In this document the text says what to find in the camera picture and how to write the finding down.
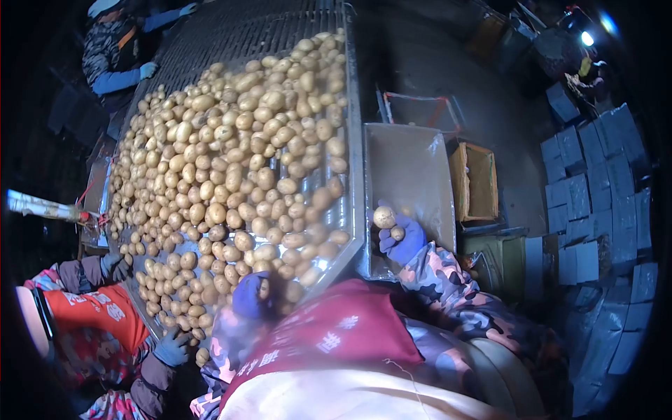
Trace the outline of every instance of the hat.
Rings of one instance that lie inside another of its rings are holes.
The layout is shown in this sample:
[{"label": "hat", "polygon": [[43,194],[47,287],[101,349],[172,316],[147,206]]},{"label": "hat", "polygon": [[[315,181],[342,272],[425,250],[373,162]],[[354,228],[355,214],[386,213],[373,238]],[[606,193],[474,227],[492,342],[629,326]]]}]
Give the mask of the hat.
[{"label": "hat", "polygon": [[19,300],[21,312],[24,314],[30,338],[32,338],[38,353],[45,358],[49,353],[49,338],[46,336],[33,292],[29,288],[18,286],[16,288],[16,297]]},{"label": "hat", "polygon": [[120,1],[121,0],[96,0],[91,7],[89,7],[88,15],[91,19],[95,19],[105,10],[116,6]]}]

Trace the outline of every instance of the pile of potatoes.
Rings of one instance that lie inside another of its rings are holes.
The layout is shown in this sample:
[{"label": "pile of potatoes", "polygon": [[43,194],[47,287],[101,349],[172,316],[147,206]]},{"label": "pile of potatoes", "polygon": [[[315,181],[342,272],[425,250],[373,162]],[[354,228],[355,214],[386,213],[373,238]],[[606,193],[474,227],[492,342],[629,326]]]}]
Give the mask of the pile of potatoes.
[{"label": "pile of potatoes", "polygon": [[[289,56],[249,61],[238,74],[214,63],[195,85],[170,94],[161,85],[138,103],[112,163],[110,235],[133,230],[120,246],[129,263],[168,254],[136,273],[147,312],[166,327],[205,339],[206,307],[230,303],[240,279],[257,271],[283,279],[289,313],[321,276],[314,260],[335,258],[348,242],[322,224],[348,169],[337,135],[347,105],[343,33],[303,39]],[[287,177],[277,179],[271,160]],[[333,176],[304,196],[302,179],[323,163]],[[198,254],[175,253],[184,241]]]}]

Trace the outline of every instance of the glove holding potato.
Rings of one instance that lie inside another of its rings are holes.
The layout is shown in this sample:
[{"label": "glove holding potato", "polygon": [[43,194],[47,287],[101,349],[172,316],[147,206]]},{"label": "glove holding potato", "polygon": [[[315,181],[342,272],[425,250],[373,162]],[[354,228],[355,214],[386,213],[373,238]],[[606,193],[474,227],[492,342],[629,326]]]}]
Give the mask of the glove holding potato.
[{"label": "glove holding potato", "polygon": [[[378,204],[381,207],[388,207],[383,200],[380,200]],[[391,260],[404,266],[427,244],[427,236],[422,226],[405,214],[391,212],[391,218],[392,220],[385,220],[386,222],[389,221],[388,225],[391,228],[383,228],[378,233],[380,251],[387,254]],[[402,232],[401,235],[394,232],[398,227],[403,228],[403,230],[399,230]]]},{"label": "glove holding potato", "polygon": [[272,307],[268,271],[248,274],[233,291],[233,312],[250,319],[262,319]]}]

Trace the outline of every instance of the wooden crate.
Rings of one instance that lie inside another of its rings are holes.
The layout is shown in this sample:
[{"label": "wooden crate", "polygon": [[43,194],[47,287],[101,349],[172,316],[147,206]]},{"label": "wooden crate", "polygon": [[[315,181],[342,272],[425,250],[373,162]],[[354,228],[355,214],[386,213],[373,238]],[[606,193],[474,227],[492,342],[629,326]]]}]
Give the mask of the wooden crate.
[{"label": "wooden crate", "polygon": [[495,154],[470,143],[460,143],[450,159],[455,219],[494,220],[499,215]]}]

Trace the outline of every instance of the hand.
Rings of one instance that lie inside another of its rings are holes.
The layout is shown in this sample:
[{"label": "hand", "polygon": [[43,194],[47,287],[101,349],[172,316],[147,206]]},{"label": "hand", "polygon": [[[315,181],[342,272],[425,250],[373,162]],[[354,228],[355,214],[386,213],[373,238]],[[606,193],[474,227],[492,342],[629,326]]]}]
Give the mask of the hand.
[{"label": "hand", "polygon": [[[386,204],[380,200],[379,206]],[[425,230],[420,224],[412,218],[397,213],[394,216],[397,226],[401,226],[406,230],[404,239],[397,242],[390,236],[390,229],[382,229],[378,234],[380,238],[380,250],[387,254],[391,260],[396,261],[400,265],[406,265],[427,244],[427,236]]]},{"label": "hand", "polygon": [[146,62],[140,66],[140,80],[149,79],[157,72],[159,65],[153,61]]},{"label": "hand", "polygon": [[233,312],[250,319],[263,317],[271,306],[268,275],[268,271],[260,271],[243,277],[233,291]]},{"label": "hand", "polygon": [[154,356],[172,368],[184,364],[189,360],[189,346],[187,346],[187,342],[192,339],[192,335],[183,334],[178,337],[178,330],[178,327],[168,330],[168,333],[161,339],[157,348],[154,349]]},{"label": "hand", "polygon": [[113,283],[122,282],[128,276],[129,271],[130,267],[121,254],[108,253],[100,259],[100,272],[105,280],[110,280],[110,274],[112,274]]},{"label": "hand", "polygon": [[179,11],[179,15],[180,15],[180,17],[186,16],[186,15],[191,15],[197,9],[198,9],[198,3],[190,3],[190,4],[186,5],[185,7],[182,7],[182,10]]}]

